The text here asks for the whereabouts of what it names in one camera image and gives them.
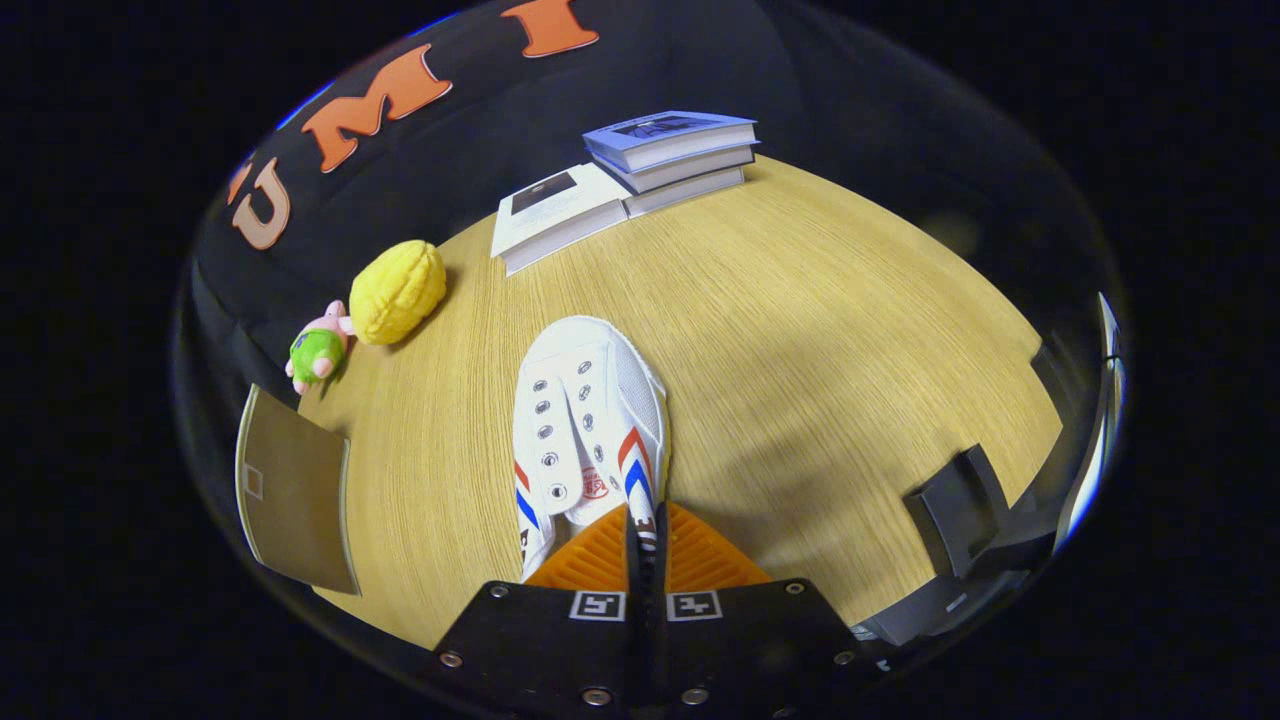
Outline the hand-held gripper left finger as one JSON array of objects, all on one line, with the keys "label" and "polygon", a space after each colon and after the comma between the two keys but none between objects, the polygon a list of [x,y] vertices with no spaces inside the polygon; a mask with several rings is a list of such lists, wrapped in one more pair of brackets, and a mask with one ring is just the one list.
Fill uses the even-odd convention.
[{"label": "hand-held gripper left finger", "polygon": [[625,591],[481,585],[434,650],[430,687],[480,719],[626,719]]}]

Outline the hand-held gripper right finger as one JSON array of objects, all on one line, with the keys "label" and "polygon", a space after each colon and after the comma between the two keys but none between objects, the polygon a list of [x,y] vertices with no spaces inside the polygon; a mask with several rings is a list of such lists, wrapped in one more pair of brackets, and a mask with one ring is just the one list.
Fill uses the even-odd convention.
[{"label": "hand-held gripper right finger", "polygon": [[809,578],[760,570],[700,518],[666,505],[654,637],[658,719],[833,719],[881,678]]}]

